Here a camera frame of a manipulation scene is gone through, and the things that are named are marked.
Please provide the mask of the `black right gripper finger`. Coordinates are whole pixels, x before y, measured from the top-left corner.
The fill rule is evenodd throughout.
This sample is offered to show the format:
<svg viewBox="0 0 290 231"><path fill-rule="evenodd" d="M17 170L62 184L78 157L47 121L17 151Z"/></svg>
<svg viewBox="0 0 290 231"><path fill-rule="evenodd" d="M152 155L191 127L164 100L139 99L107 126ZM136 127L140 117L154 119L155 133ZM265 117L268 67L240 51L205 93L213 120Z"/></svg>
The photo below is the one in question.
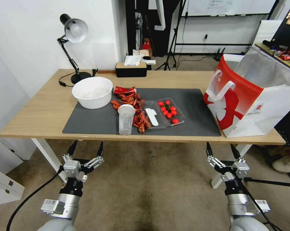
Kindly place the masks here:
<svg viewBox="0 0 290 231"><path fill-rule="evenodd" d="M211 167L213 168L218 167L219 169L223 169L226 167L226 165L222 161L220 161L218 158L216 158L213 155L213 151L209 142L206 143L206 155L207 155L207 162L209 163Z"/></svg>
<svg viewBox="0 0 290 231"><path fill-rule="evenodd" d="M235 158L235 161L233 162L232 166L247 166L246 160L240 156L240 153L236 149L236 147L233 144L231 144L230 146L233 156Z"/></svg>

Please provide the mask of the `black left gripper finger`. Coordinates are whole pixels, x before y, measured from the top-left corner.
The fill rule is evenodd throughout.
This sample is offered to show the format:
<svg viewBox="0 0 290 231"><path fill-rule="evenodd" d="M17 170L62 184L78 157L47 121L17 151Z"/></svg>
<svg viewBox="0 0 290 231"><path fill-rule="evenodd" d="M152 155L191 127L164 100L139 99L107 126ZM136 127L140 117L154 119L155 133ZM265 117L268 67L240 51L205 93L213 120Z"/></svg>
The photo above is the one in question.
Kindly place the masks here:
<svg viewBox="0 0 290 231"><path fill-rule="evenodd" d="M87 163L84 164L85 168L97 168L104 162L103 158L103 141L100 143L100 146L97 151L97 155L95 158L91 159Z"/></svg>
<svg viewBox="0 0 290 231"><path fill-rule="evenodd" d="M77 147L77 143L78 143L78 140L75 140L73 144L68 148L67 153L62 155L64 163L66 163L67 161L73 160L72 156Z"/></svg>

